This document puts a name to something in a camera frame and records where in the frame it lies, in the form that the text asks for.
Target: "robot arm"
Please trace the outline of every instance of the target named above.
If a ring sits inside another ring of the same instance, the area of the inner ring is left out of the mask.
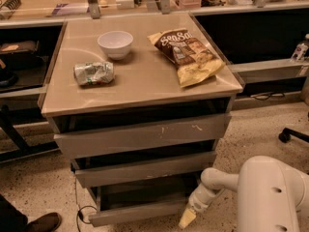
[[[238,175],[213,168],[203,171],[190,197],[180,227],[185,228],[222,192],[238,193],[238,232],[298,232],[297,212],[309,216],[309,176],[269,157],[254,157]]]

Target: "shoe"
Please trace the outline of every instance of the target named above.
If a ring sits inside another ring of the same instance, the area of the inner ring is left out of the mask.
[[[60,223],[61,217],[58,213],[49,213],[28,223],[25,232],[52,232]]]
[[[13,72],[0,71],[0,88],[14,85],[18,81],[18,76]]]

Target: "potato chips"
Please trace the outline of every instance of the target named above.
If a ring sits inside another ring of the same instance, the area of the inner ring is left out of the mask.
[[[148,39],[175,64],[181,87],[200,83],[225,66],[185,28],[156,33]]]

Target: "drawer cabinet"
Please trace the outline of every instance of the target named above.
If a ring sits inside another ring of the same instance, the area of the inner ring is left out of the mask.
[[[68,21],[42,114],[97,203],[98,213],[90,217],[94,226],[181,213],[196,177],[215,161],[242,87],[224,67],[181,88],[174,64],[148,40],[150,32],[175,28],[186,28],[214,50],[187,13]],[[115,80],[78,86],[73,66],[106,61],[97,38],[112,30],[134,38],[127,58],[115,62]]]

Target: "person's foot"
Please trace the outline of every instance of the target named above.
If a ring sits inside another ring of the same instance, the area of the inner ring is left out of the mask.
[[[60,223],[61,217],[58,213],[49,213],[28,223],[25,232],[52,232]]]

